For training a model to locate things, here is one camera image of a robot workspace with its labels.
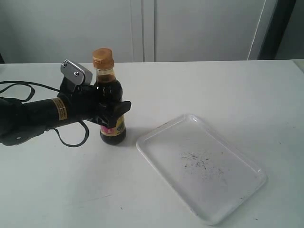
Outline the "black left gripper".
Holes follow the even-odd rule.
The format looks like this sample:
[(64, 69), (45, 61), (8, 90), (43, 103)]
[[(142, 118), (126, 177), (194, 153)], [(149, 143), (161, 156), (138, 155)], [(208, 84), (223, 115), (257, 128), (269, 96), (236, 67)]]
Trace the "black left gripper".
[(71, 91), (72, 86), (72, 82), (64, 78), (57, 95), (67, 113), (67, 119), (61, 121), (61, 126), (88, 120), (105, 127), (116, 127), (118, 119), (131, 109), (131, 101), (114, 103), (107, 100), (95, 85), (76, 85)]

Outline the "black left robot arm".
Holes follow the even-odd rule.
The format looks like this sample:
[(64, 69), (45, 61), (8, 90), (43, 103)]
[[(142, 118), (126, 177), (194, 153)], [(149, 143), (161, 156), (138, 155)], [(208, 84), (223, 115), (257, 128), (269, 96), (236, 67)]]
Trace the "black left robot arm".
[[(80, 147), (89, 137), (89, 129), (84, 123), (92, 123), (113, 128), (120, 116), (131, 109), (131, 101), (103, 101), (97, 97), (97, 88), (88, 83), (76, 85), (63, 79), (59, 89), (27, 81), (3, 81), (7, 87), (27, 86), (28, 97), (0, 98), (0, 142), (5, 146), (14, 146), (42, 135), (44, 132), (58, 127), (79, 123), (85, 130), (84, 139), (78, 144), (63, 143), (68, 147)], [(57, 92), (51, 99), (32, 102), (35, 94), (34, 86), (40, 86)]]

